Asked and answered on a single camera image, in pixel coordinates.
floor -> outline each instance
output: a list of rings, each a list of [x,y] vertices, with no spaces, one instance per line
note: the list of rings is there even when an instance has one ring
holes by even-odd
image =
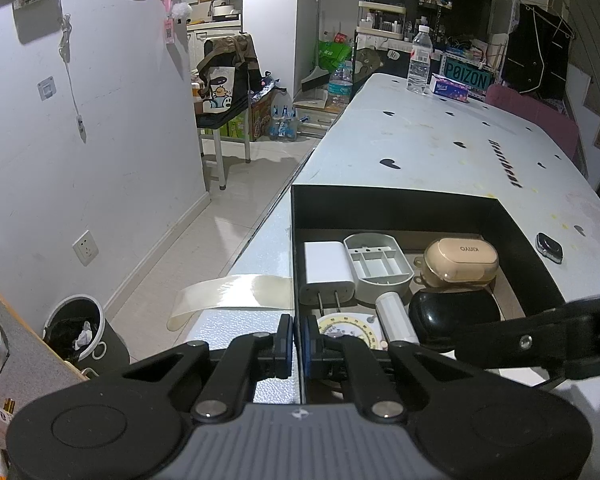
[[[169,248],[111,321],[125,341],[132,362],[184,341],[194,320],[179,332],[166,328],[176,293],[229,272],[254,229],[317,142],[309,137],[299,137],[296,142],[264,137],[251,143],[250,164],[244,161],[242,144],[222,143],[224,170],[228,173],[226,189],[219,190],[215,165],[207,166],[205,181],[211,204]],[[205,158],[213,158],[213,141],[204,140],[203,148]]]

pink chair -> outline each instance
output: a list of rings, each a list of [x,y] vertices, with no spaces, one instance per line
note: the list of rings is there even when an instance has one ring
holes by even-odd
[[[486,103],[537,124],[560,146],[566,156],[571,160],[576,159],[580,130],[575,121],[566,115],[502,85],[489,86]]]

cabinet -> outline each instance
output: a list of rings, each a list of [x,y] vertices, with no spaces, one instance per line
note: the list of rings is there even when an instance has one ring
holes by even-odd
[[[189,43],[189,62],[191,69],[205,58],[205,41],[210,38],[222,36],[236,36],[240,34],[242,24],[240,20],[231,22],[209,22],[187,26],[187,41]]]
[[[324,137],[324,134],[338,118],[340,110],[337,108],[324,108],[316,109],[298,106],[296,107],[296,114],[298,118],[309,117],[304,123],[298,125],[298,134],[303,134],[307,137],[318,137],[319,139]]]

black trash bag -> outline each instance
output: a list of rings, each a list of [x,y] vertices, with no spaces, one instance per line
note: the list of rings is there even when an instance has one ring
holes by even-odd
[[[82,332],[82,327],[86,319],[84,317],[66,317],[53,321],[45,329],[43,341],[49,345],[58,356],[75,365],[78,362],[78,357],[84,348],[74,350],[74,342]],[[90,321],[93,333],[98,331],[97,323]]]

power adapter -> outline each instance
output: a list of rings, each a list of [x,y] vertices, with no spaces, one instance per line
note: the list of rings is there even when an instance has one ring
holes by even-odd
[[[300,303],[318,305],[324,316],[323,302],[335,303],[353,298],[356,285],[342,242],[304,243],[305,284],[300,288]]]

